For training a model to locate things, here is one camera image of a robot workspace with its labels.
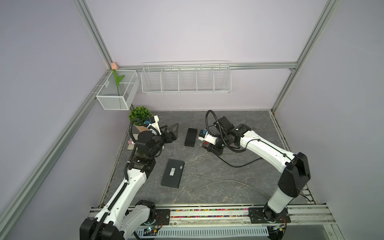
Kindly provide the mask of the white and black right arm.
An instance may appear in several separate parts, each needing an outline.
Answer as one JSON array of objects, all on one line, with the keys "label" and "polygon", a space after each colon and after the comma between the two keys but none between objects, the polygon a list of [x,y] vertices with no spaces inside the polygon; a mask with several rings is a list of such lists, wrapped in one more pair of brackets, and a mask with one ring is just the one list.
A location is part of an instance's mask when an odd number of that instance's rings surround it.
[{"label": "white and black right arm", "polygon": [[213,115],[213,125],[218,130],[213,134],[210,126],[206,125],[199,133],[199,140],[208,152],[220,158],[225,148],[234,153],[251,151],[281,173],[277,189],[262,210],[265,221],[276,222],[311,179],[307,156],[272,144],[245,124],[234,126],[226,117],[218,118],[212,110],[208,110],[206,115]]}]

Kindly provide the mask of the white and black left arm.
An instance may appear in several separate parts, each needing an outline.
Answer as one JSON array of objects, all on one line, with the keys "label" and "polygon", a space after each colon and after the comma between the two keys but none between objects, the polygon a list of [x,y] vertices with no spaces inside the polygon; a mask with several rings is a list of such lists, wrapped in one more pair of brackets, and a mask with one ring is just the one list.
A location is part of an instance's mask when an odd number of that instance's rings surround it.
[{"label": "white and black left arm", "polygon": [[124,179],[112,198],[93,219],[85,219],[80,226],[81,240],[127,240],[131,236],[140,237],[137,229],[144,223],[156,222],[156,205],[151,201],[140,200],[133,210],[129,207],[152,173],[165,144],[178,138],[179,124],[160,127],[158,116],[150,117],[145,122],[133,119],[130,123],[140,123],[147,128],[132,137],[134,149],[124,167]]}]

